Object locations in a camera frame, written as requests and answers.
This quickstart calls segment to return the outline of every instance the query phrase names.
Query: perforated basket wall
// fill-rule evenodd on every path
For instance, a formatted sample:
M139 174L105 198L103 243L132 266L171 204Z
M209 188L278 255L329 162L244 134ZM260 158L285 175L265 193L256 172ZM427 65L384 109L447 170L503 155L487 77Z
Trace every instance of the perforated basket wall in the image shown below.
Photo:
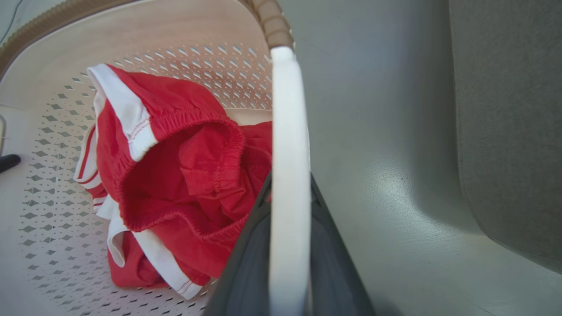
M106 62L191 80L239 123L254 124L271 119L268 56L260 25L231 0L132 3L80 20L23 52L0 83L2 154L23 158L0 175L0 264L11 287L3 305L16 315L202 314L216 281L191 301L171 289L111 282L108 223L72 180L83 133L95 119L85 68Z

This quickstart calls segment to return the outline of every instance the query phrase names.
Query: floor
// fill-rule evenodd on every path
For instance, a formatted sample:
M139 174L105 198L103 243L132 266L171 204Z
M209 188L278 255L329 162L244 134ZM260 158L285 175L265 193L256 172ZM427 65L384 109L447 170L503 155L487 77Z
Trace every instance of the floor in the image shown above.
M24 0L12 31L58 2ZM562 277L489 240L460 196L447 2L279 2L312 172L379 314L558 315Z

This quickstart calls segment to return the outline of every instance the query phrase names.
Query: gray fabric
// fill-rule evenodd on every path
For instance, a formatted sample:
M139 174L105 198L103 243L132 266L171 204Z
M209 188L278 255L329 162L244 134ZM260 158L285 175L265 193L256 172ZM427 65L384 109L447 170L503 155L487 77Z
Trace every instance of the gray fabric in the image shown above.
M450 13L463 194L490 238L562 273L562 2Z

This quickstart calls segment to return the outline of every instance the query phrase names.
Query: laundry basket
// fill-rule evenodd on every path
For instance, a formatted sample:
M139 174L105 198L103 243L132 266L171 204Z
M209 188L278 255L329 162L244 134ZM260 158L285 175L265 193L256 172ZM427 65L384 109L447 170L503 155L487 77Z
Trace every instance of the laundry basket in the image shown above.
M95 119L86 68L100 63L199 83L240 125L274 118L273 195L290 198L272 204L269 279L303 296L310 176L292 48L275 0L68 0L16 32L0 49L0 150L22 157L0 174L1 313L200 315L212 295L215 281L193 300L111 281L108 223L72 179Z

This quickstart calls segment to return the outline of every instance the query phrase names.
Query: basket rim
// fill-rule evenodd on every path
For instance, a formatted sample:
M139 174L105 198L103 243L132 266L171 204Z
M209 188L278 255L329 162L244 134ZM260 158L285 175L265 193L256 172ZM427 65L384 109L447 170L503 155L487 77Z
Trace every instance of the basket rim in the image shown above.
M17 29L0 46L0 80L17 57L33 43L85 17L139 0L65 0ZM277 0L236 0L256 18L270 49L287 46L294 40Z

